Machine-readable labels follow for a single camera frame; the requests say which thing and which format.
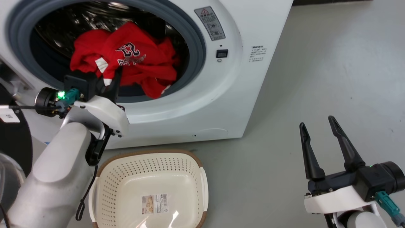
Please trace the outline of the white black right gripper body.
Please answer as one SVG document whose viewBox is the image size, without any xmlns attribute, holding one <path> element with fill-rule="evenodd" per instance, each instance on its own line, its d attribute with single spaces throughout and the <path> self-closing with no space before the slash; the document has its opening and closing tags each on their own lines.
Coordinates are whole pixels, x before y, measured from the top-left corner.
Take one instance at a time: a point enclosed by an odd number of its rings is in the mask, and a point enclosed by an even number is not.
<svg viewBox="0 0 405 228">
<path fill-rule="evenodd" d="M 330 214 L 360 209 L 378 214 L 375 201 L 366 202 L 353 188 L 355 174 L 339 172 L 308 181 L 304 205 L 308 213 Z"/>
</svg>

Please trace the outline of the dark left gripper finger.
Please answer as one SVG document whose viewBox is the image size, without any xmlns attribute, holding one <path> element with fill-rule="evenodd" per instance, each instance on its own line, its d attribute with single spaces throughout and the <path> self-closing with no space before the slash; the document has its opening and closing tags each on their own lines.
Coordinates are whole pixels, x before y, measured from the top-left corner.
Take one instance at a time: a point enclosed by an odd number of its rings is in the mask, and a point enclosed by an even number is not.
<svg viewBox="0 0 405 228">
<path fill-rule="evenodd" d="M 111 84 L 107 87 L 107 98 L 113 103 L 117 102 L 121 79 L 122 67 L 118 67 L 115 71 L 114 78 L 112 79 Z"/>
<path fill-rule="evenodd" d="M 106 86 L 104 85 L 104 78 L 103 75 L 97 78 L 96 80 L 96 86 L 95 86 L 95 95 L 101 96 L 106 89 Z"/>
</svg>

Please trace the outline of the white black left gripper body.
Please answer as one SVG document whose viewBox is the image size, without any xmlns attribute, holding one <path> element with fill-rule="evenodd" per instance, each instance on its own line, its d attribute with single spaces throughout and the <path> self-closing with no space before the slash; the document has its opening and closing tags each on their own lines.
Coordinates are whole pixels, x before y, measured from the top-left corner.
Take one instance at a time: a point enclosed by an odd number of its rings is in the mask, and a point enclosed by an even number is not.
<svg viewBox="0 0 405 228">
<path fill-rule="evenodd" d="M 88 101 L 76 101 L 73 106 L 73 122 L 81 123 L 98 138 L 106 134 L 125 137 L 129 121 L 125 110 L 107 98 L 107 87 L 101 96 L 94 95 Z"/>
</svg>

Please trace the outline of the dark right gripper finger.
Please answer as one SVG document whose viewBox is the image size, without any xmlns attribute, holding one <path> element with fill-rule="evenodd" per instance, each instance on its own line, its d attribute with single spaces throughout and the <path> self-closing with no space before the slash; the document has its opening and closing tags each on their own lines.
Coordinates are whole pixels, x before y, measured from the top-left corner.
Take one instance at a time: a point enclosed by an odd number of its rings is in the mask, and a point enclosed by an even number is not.
<svg viewBox="0 0 405 228">
<path fill-rule="evenodd" d="M 328 116 L 330 128 L 333 135 L 338 139 L 340 149 L 344 158 L 344 168 L 347 172 L 355 172 L 360 167 L 365 167 L 365 162 L 343 131 L 342 127 L 334 116 Z"/>
<path fill-rule="evenodd" d="M 300 130 L 306 179 L 311 181 L 324 179 L 326 176 L 325 172 L 322 168 L 320 168 L 318 160 L 316 159 L 316 156 L 310 145 L 311 138 L 305 126 L 305 123 L 303 122 L 300 123 L 299 130 Z"/>
</svg>

